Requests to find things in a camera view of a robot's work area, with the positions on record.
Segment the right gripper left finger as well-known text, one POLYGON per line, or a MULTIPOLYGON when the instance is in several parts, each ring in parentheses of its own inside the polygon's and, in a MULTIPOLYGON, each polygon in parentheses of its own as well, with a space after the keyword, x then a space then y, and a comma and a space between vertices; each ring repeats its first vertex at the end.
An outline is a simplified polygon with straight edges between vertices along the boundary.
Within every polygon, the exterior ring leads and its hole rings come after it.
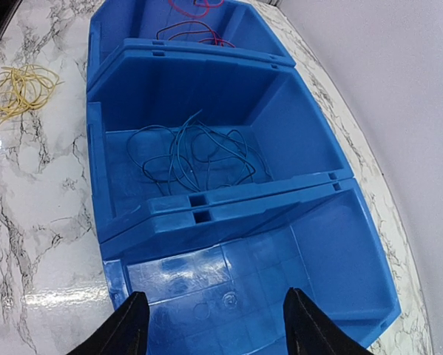
POLYGON ((146 294, 134 291, 111 316, 68 355, 146 354, 149 303, 146 294))

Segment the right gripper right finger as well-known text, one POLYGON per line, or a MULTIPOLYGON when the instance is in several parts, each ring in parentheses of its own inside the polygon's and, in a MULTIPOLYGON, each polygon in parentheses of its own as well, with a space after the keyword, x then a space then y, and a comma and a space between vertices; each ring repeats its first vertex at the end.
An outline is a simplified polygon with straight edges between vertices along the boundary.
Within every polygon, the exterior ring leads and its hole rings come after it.
POLYGON ((364 348, 344 333, 299 288, 290 288, 283 303, 289 354, 363 354, 364 348))

